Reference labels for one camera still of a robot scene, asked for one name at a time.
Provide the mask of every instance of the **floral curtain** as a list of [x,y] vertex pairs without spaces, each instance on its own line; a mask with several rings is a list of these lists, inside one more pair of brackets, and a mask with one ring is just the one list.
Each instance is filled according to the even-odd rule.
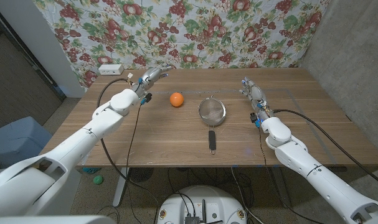
[[104,63],[297,67],[329,0],[33,0],[87,89]]

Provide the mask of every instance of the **strainer handle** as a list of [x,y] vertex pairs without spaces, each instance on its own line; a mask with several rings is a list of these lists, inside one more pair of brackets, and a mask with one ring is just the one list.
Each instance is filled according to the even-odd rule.
[[208,142],[209,142],[209,149],[211,150],[211,154],[215,154],[216,150],[216,136],[215,131],[208,131]]

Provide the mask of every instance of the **metal strainer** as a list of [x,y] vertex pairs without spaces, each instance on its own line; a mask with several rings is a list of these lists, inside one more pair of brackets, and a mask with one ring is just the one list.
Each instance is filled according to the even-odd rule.
[[200,103],[199,114],[201,120],[208,124],[209,149],[211,150],[211,154],[214,155],[216,150],[216,137],[213,128],[224,121],[226,116],[225,105],[217,98],[213,98],[212,96],[208,97]]

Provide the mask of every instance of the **robot finger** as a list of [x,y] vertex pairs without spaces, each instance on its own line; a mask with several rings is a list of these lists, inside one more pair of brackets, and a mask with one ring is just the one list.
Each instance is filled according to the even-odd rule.
[[244,88],[245,90],[248,90],[248,83],[247,83],[247,81],[242,80],[241,83],[243,84],[243,88]]
[[239,92],[241,92],[241,94],[243,94],[245,96],[248,96],[248,93],[245,90],[239,90]]
[[256,86],[256,84],[253,82],[253,81],[251,81],[251,80],[249,80],[248,82],[247,82],[247,85],[251,88],[251,87],[253,87],[253,86]]

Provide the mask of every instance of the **electrical outlet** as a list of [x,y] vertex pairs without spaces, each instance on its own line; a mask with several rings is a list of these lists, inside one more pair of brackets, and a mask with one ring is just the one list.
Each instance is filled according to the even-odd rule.
[[123,71],[122,65],[101,65],[99,68],[101,75],[121,75]]

